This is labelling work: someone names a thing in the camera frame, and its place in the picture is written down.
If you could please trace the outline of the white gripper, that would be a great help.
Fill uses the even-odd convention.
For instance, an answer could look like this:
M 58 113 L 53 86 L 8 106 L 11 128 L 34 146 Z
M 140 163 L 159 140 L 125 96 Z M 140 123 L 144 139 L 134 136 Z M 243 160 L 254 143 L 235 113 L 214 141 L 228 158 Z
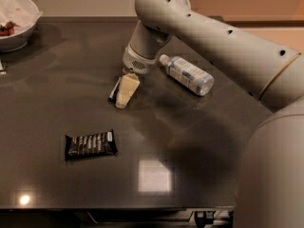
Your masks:
M 149 73 L 155 63 L 155 59 L 142 57 L 130 45 L 125 48 L 123 65 L 128 71 L 134 73 L 125 74 L 121 79 L 115 103 L 117 108 L 125 108 L 140 85 L 140 79 L 136 74 L 144 75 Z

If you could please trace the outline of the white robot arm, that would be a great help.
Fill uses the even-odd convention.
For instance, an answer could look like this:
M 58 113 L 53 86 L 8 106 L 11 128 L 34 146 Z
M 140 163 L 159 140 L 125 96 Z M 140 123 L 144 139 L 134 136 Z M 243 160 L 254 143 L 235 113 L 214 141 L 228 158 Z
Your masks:
M 304 228 L 304 55 L 192 11 L 189 0 L 135 0 L 123 68 L 146 74 L 177 37 L 274 115 L 239 165 L 234 228 Z

